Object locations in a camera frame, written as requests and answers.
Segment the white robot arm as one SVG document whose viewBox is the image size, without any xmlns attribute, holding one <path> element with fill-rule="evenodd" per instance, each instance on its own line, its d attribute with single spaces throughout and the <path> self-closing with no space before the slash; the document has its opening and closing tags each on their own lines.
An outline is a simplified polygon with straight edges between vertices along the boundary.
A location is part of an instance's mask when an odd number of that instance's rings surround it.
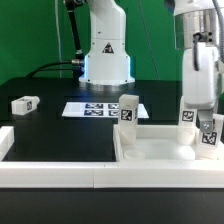
<svg viewBox="0 0 224 224">
<path fill-rule="evenodd" d="M 164 0 L 175 18 L 175 44 L 184 50 L 182 93 L 184 104 L 198 111 L 200 130 L 214 130 L 217 80 L 224 64 L 224 0 Z M 82 62 L 79 82 L 101 89 L 135 82 L 125 51 L 126 14 L 115 0 L 64 0 L 70 17 L 75 56 Z M 81 49 L 75 22 L 76 8 L 90 10 L 91 48 Z"/>
</svg>

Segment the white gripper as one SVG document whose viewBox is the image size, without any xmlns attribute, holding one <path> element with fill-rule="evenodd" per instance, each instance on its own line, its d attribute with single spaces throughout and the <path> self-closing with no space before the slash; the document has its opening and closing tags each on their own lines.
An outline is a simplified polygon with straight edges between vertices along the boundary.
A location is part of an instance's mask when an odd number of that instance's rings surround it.
<svg viewBox="0 0 224 224">
<path fill-rule="evenodd" d="M 216 103 L 217 71 L 215 62 L 218 60 L 216 47 L 198 46 L 199 70 L 193 67 L 193 50 L 187 49 L 182 63 L 182 94 L 185 105 L 198 109 L 200 130 L 213 131 L 213 111 L 209 110 Z"/>
</svg>

